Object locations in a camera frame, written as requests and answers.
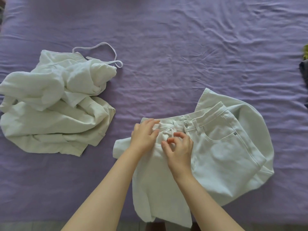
right hand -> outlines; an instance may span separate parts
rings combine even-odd
[[[171,143],[175,144],[174,151],[172,151],[169,146]],[[167,142],[161,142],[161,147],[168,158],[168,167],[175,180],[192,175],[191,154],[193,150],[193,141],[189,136],[183,132],[175,132],[173,138],[168,138]]]

floor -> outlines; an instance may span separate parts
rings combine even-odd
[[[14,222],[0,223],[0,231],[60,231],[65,222]],[[258,225],[249,224],[241,225],[245,231],[308,231],[307,226],[300,225]],[[165,223],[166,231],[189,231],[189,229],[175,225],[173,223]],[[156,229],[147,231],[164,230],[160,225]],[[117,231],[146,231],[146,223],[144,222],[120,222]]]

left hand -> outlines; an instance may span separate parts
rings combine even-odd
[[[136,124],[129,147],[138,151],[141,156],[151,150],[159,133],[159,129],[153,131],[152,128],[159,122],[159,120],[148,119],[141,124]]]

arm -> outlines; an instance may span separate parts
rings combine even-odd
[[[62,231],[116,230],[126,193],[142,155],[154,145],[159,121],[149,119],[136,124],[129,148],[113,165],[97,188],[69,219]]]
[[[184,133],[176,132],[167,142],[162,142],[162,148],[168,158],[168,166],[173,178],[179,186],[184,198],[197,220],[202,231],[244,231],[221,208],[194,178],[191,172],[191,152],[193,141]],[[174,143],[175,149],[171,150],[169,144]]]

bed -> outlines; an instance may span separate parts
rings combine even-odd
[[[7,0],[0,81],[31,71],[41,50],[106,41],[124,67],[100,95],[116,115],[81,157],[25,153],[0,132],[0,222],[67,220],[115,162],[117,139],[142,117],[193,112],[203,90],[235,97],[264,117],[274,176],[225,206],[238,222],[308,224],[307,89],[298,64],[308,0]],[[80,50],[112,60],[108,47]],[[138,221],[130,187],[121,220]]]

